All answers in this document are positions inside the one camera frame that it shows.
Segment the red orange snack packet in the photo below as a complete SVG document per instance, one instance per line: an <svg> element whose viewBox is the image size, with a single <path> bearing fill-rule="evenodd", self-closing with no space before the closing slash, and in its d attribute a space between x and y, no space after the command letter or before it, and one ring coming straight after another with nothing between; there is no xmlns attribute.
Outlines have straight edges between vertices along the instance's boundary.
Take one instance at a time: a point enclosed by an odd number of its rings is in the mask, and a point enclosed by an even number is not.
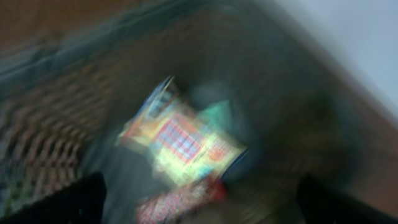
<svg viewBox="0 0 398 224"><path fill-rule="evenodd" d="M221 181L208 176L145 199L136 207L135 218L138 224L168 223L225 198L226 190Z"/></svg>

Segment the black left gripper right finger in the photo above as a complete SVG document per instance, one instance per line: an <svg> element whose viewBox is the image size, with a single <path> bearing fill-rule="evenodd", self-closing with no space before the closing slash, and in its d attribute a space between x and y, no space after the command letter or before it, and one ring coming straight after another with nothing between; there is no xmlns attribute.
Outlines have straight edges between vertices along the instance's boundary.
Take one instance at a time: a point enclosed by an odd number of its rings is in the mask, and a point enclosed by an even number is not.
<svg viewBox="0 0 398 224"><path fill-rule="evenodd" d="M296 199L307 224L397 224L397 219L332 189L311 175L298 184Z"/></svg>

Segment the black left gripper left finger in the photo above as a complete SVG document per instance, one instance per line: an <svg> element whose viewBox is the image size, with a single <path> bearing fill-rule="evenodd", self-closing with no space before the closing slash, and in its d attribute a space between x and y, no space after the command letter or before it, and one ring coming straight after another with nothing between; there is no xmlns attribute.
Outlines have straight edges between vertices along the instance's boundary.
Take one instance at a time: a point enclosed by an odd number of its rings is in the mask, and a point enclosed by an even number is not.
<svg viewBox="0 0 398 224"><path fill-rule="evenodd" d="M101 224L106 184L96 172L2 218L1 224Z"/></svg>

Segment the mint green tissue pack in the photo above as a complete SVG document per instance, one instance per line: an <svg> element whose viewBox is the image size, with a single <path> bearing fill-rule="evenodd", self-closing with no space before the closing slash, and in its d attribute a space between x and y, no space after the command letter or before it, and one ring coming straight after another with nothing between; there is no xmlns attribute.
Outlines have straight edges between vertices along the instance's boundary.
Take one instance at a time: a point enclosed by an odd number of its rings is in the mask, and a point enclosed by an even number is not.
<svg viewBox="0 0 398 224"><path fill-rule="evenodd" d="M229 100L217 101L196 113L196 119L203 121L213 129L232 131L234 118L231 102Z"/></svg>

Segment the yellow snack bag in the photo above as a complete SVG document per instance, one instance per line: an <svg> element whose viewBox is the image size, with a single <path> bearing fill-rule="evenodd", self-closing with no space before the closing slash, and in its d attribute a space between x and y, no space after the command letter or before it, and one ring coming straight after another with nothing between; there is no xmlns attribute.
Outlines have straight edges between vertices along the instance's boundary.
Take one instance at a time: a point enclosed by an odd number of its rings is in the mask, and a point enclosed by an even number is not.
<svg viewBox="0 0 398 224"><path fill-rule="evenodd" d="M147 156L155 174L180 187L221 177L247 149L214 120L195 111L169 76L145 100L117 143Z"/></svg>

